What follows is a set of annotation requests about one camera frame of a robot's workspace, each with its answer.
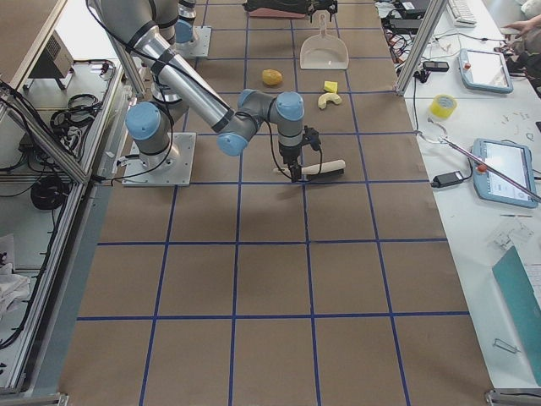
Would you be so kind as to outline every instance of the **white dustpan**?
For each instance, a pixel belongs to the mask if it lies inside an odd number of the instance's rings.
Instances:
[[[301,47],[301,69],[347,69],[348,64],[346,44],[327,34],[325,15],[320,14],[320,33]]]

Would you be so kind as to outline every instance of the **tablet screen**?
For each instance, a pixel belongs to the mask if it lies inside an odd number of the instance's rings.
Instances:
[[[505,69],[499,54],[467,52],[468,62],[472,65],[470,73],[473,83],[495,87],[508,87]]]
[[[529,188],[526,181],[526,159],[522,148],[491,142],[486,142],[485,145],[487,151],[485,161],[491,167],[498,169],[521,186]],[[492,195],[518,200],[529,200],[528,195],[524,192],[491,172],[489,172],[489,189]]]

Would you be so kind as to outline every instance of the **tablet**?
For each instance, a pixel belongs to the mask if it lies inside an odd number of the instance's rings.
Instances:
[[[462,82],[468,89],[496,93],[513,91],[504,56],[499,52],[461,49],[458,66]]]
[[[472,153],[521,186],[537,193],[532,170],[532,152],[527,146],[477,139],[473,143]],[[529,208],[538,206],[537,201],[491,172],[473,171],[473,184],[481,199]]]

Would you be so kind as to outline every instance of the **dustpan handle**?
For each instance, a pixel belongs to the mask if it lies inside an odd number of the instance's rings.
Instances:
[[[323,13],[320,14],[320,35],[327,35],[327,21],[325,20],[325,15]]]

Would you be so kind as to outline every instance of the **blue joint cap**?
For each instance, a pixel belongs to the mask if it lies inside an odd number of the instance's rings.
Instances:
[[[220,134],[217,142],[221,151],[229,156],[239,156],[244,148],[248,146],[248,141],[235,133]]]
[[[148,101],[136,104],[126,113],[126,127],[137,141],[148,140],[160,128],[161,115],[158,107]]]
[[[250,96],[254,92],[255,92],[254,89],[244,89],[243,91],[241,91],[240,96],[238,97],[238,102],[237,102],[238,108],[242,107],[244,105],[244,102],[248,98],[248,96]]]
[[[192,41],[194,37],[194,27],[188,22],[180,19],[175,24],[175,41],[178,44],[184,44],[184,42]]]
[[[304,101],[294,91],[286,91],[276,98],[276,110],[289,121],[298,121],[304,117]]]

